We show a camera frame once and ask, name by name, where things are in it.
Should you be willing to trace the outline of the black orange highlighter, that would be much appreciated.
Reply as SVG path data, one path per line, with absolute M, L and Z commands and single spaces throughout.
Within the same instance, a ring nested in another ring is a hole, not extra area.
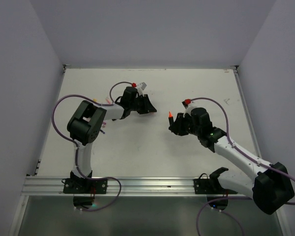
M 169 121 L 169 126 L 172 126 L 174 124 L 174 117 L 171 112 L 168 112 L 168 121 Z

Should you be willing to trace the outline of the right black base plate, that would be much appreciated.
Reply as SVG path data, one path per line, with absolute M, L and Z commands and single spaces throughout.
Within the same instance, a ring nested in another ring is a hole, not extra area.
M 223 195 L 223 194 L 237 194 L 236 191 L 224 189 L 219 183 L 212 183 L 210 179 L 195 178 L 193 179 L 194 192 L 199 195 Z

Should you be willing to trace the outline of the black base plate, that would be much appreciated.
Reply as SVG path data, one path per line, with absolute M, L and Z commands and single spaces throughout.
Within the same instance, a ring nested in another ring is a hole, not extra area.
M 107 179 L 89 180 L 84 178 L 65 178 L 63 193 L 65 194 L 106 194 Z
M 195 178 L 193 179 L 194 192 L 199 195 L 223 195 L 223 194 L 237 194 L 236 191 L 224 189 L 219 183 L 212 183 L 210 179 Z

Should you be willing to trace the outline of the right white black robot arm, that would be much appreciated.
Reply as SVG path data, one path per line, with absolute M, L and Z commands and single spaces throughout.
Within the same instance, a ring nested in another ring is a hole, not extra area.
M 272 214 L 295 196 L 286 167 L 271 164 L 237 146 L 227 133 L 215 127 L 204 108 L 168 116 L 169 130 L 178 136 L 195 135 L 202 146 L 224 157 L 241 172 L 232 174 L 220 167 L 206 179 L 194 179 L 195 193 L 238 193 L 251 198 L 266 214 Z

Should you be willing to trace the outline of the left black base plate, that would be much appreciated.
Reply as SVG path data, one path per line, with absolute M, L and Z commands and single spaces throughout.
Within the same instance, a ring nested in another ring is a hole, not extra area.
M 107 179 L 89 180 L 84 178 L 65 178 L 63 193 L 65 194 L 106 194 Z

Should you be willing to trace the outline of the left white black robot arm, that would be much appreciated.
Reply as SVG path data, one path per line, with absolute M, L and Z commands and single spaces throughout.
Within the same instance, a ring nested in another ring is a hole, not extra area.
M 74 168 L 69 178 L 63 179 L 65 194 L 106 194 L 108 177 L 92 178 L 91 152 L 101 127 L 107 120 L 125 119 L 131 112 L 140 115 L 155 113 L 148 95 L 142 88 L 126 87 L 115 102 L 96 105 L 83 100 L 67 124 L 69 137 L 75 144 Z

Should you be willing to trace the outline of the aluminium mounting rail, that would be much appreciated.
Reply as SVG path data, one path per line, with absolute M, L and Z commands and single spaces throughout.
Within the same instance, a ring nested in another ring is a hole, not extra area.
M 24 196 L 59 196 L 63 195 L 64 177 L 26 177 L 21 194 Z M 194 177 L 121 177 L 120 184 L 107 180 L 106 194 L 114 197 L 121 190 L 121 197 L 193 197 L 202 196 L 194 192 Z M 239 186 L 223 187 L 240 193 Z M 90 196 L 90 194 L 67 194 L 69 196 Z M 208 195 L 231 196 L 234 194 Z

